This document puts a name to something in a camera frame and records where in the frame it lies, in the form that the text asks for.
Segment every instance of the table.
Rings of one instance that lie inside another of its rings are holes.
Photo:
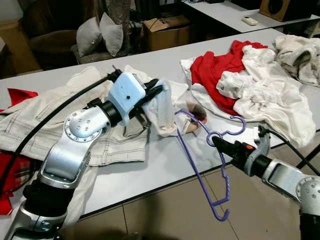
[[[112,72],[112,65],[123,69],[129,64],[137,70],[146,72],[151,77],[164,77],[176,82],[185,83],[186,79],[180,66],[181,59],[188,59],[194,56],[203,55],[206,51],[213,51],[216,55],[227,53],[234,40],[260,42],[272,46],[272,41],[283,36],[283,33],[274,29],[264,29],[190,45],[174,47],[154,52],[132,55],[122,58],[94,62],[84,65],[71,66],[50,71],[37,72],[33,74],[6,78],[0,81],[0,108],[10,106],[10,99],[6,88],[20,88],[42,93],[46,90],[58,87],[67,81],[73,74],[79,73],[89,66],[95,66],[103,76]],[[301,90],[309,98],[310,108],[314,114],[314,121],[317,129],[320,128],[320,113],[318,109],[318,96],[320,88],[310,87],[301,84]],[[188,92],[184,98],[191,98]],[[208,123],[210,129],[225,131],[226,129],[239,130],[240,124],[223,119],[208,112]],[[227,141],[234,142],[235,139],[248,144],[253,142],[253,126],[249,124],[242,135],[227,136]],[[218,152],[215,148],[206,146],[205,135],[199,134],[202,138],[187,136],[187,142],[191,148],[198,169],[206,171],[218,166],[220,163]],[[271,145],[276,146],[280,141],[271,139]],[[99,175],[96,178],[93,189],[87,196],[87,203],[83,216],[89,216],[102,210],[108,209],[119,203],[126,202],[148,192],[164,188],[194,175],[185,153],[176,137],[162,138],[151,131],[148,144],[146,145],[145,162],[129,162],[111,164],[99,168]],[[13,198],[13,206],[17,205],[21,191]],[[3,236],[10,225],[10,217],[0,216],[0,237]]]
[[[320,19],[320,16],[312,15],[310,18],[281,22],[271,17],[260,14],[258,9],[247,10],[236,4],[233,4],[230,1],[212,4],[207,2],[190,3],[188,1],[185,1],[184,3],[194,8],[195,10],[198,10],[203,14],[208,15],[209,17],[237,30],[240,33],[247,33],[262,29],[275,28],[289,24]],[[258,24],[250,26],[241,20],[243,17],[253,18],[254,20],[258,21]]]

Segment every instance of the floor tile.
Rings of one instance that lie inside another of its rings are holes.
[[[267,155],[267,157],[270,158],[270,159],[276,159],[276,158],[277,158],[276,155],[274,155],[272,151],[269,152],[269,154]]]
[[[217,221],[197,180],[124,205],[128,233],[151,240],[237,240],[229,222]]]
[[[299,206],[264,185],[257,177],[248,177],[236,167],[226,170],[230,177],[229,221],[240,240],[298,240]],[[217,198],[225,195],[220,174],[205,176]]]
[[[225,166],[225,169],[231,168],[231,167],[233,167],[233,165],[232,164],[228,164],[228,165]],[[220,167],[217,168],[217,169],[208,171],[208,172],[204,173],[203,175],[206,176],[206,175],[210,175],[210,174],[217,173],[217,172],[221,172],[221,168]]]
[[[299,148],[299,152],[302,153],[303,156],[307,156],[313,149],[316,148],[320,144],[320,132],[317,132],[313,138],[313,140],[305,147]],[[271,151],[278,159],[289,163],[293,166],[298,165],[301,162],[301,159],[298,155],[291,150],[287,145],[277,147]]]
[[[179,186],[179,185],[188,183],[188,182],[193,181],[193,180],[196,180],[196,179],[198,179],[196,176],[190,177],[190,178],[188,178],[188,179],[186,179],[186,180],[180,181],[180,182],[175,183],[175,184],[173,184],[173,185],[170,185],[170,186],[161,188],[161,189],[159,189],[159,190],[155,190],[155,191],[151,191],[151,192],[149,192],[149,193],[146,193],[146,194],[144,194],[143,196],[137,197],[137,198],[135,198],[135,199],[133,199],[133,200],[126,201],[124,204],[133,203],[133,202],[138,201],[138,200],[140,200],[140,199],[149,197],[149,196],[154,195],[154,194],[157,194],[157,193],[161,193],[161,192],[163,192],[163,191],[166,191],[166,190],[168,190],[168,189],[174,188],[174,187],[176,187],[176,186]]]
[[[310,163],[320,172],[320,153],[317,154]],[[301,170],[304,174],[315,175],[314,171],[312,171],[308,166],[304,166]]]
[[[66,240],[120,240],[127,235],[123,206],[80,220],[61,235]]]

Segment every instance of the white pillow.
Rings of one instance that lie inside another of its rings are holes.
[[[92,53],[102,39],[96,17],[90,18],[76,31],[76,45],[80,57]]]
[[[102,33],[103,43],[111,56],[114,57],[119,52],[124,41],[122,25],[115,24],[104,12],[99,27]]]

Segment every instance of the robotic arm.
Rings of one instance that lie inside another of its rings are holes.
[[[212,141],[246,175],[261,178],[270,188],[300,203],[301,239],[320,239],[320,177],[303,174],[286,162],[266,157],[270,136],[262,126],[259,126],[259,137],[257,149],[245,142],[230,143],[217,136]]]
[[[100,135],[117,124],[127,125],[136,109],[162,91],[157,79],[146,85],[137,76],[121,73],[106,101],[68,116],[60,140],[46,156],[37,179],[23,191],[26,197],[5,240],[59,239],[75,188]]]

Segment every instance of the silver metal arm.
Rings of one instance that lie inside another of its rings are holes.
[[[46,156],[37,178],[55,188],[75,189],[90,160],[92,146],[109,126],[110,120],[98,106],[73,112],[65,120],[64,132]],[[36,215],[25,208],[25,202],[21,204],[5,240],[11,240],[21,229],[36,233],[58,231],[67,216],[67,212],[55,217]],[[26,238],[23,232],[20,235],[20,239],[36,238],[36,235]]]
[[[320,177],[303,174],[296,167],[273,159],[262,182],[300,203],[300,213],[320,216]]]
[[[75,189],[90,160],[92,146],[109,126],[110,120],[98,106],[73,112],[38,173],[40,181],[60,189]]]

